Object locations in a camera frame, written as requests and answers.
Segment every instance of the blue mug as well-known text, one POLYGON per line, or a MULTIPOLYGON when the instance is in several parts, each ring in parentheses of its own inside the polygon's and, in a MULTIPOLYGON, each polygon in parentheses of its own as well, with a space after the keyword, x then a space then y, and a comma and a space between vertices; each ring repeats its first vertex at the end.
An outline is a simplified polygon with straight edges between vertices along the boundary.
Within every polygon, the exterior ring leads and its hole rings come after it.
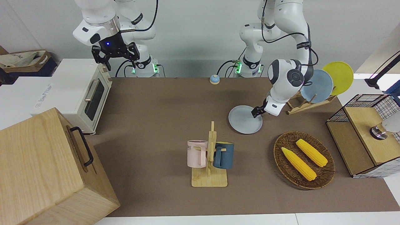
POLYGON ((220 169, 230 169, 233 166, 234 143, 217 141, 215 143, 213 166, 220 169))

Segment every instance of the mug rack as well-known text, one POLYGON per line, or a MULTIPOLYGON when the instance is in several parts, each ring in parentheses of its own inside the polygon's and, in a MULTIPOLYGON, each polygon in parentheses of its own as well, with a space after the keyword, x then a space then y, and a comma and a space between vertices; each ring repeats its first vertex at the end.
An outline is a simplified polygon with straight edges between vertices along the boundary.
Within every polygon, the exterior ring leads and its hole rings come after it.
POLYGON ((226 187, 228 177, 226 169, 215 168, 214 161, 215 143, 217 132, 214 130, 214 121, 211 121, 211 131, 208 132, 207 163, 204 168, 192 168, 193 187, 226 187))
POLYGON ((292 98, 290 98, 290 100, 286 103, 290 107, 290 110, 288 110, 286 113, 288 115, 292 115, 295 113, 306 111, 308 109, 312 109, 312 108, 315 108, 315 107, 318 107, 321 105, 331 103, 337 97, 337 95, 331 95, 326 100, 319 102, 319 103, 312 103, 312 101, 315 99, 315 97, 317 97, 317 94, 315 94, 311 98, 310 101, 307 101, 305 98, 303 98, 300 91, 297 92, 297 94, 295 94, 292 98))

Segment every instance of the wooden box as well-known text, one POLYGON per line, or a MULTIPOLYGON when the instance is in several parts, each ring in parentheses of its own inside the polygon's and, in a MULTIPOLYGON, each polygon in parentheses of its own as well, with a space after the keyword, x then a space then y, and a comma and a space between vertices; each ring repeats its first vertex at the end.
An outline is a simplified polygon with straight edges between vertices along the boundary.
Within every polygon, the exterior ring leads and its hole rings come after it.
POLYGON ((119 207, 93 146, 71 128, 53 108, 0 131, 0 224, 91 225, 119 207))
POLYGON ((398 134, 385 140, 370 134, 371 127, 399 107, 387 95, 357 95, 327 121, 350 175, 386 177, 400 172, 398 134))

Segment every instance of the corn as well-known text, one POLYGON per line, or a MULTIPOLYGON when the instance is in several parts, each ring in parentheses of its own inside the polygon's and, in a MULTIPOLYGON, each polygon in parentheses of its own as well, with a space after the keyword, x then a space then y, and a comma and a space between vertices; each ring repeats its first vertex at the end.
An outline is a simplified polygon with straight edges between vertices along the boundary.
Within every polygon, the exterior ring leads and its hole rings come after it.
POLYGON ((296 145, 319 167, 324 167, 328 160, 313 146, 308 144, 305 140, 299 139, 296 145))
POLYGON ((303 160, 301 160, 294 152, 282 147, 283 154, 289 160, 289 162, 295 167, 297 171, 301 173, 308 181, 313 181, 317 174, 312 170, 303 160))

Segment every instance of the bag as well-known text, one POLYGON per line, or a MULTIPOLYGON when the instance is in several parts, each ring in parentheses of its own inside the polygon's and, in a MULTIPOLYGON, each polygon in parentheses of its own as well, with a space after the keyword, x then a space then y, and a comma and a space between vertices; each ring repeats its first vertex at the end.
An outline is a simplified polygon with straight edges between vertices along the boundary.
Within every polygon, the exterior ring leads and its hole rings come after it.
POLYGON ((0 55, 0 68, 27 66, 33 61, 37 54, 38 51, 0 55))

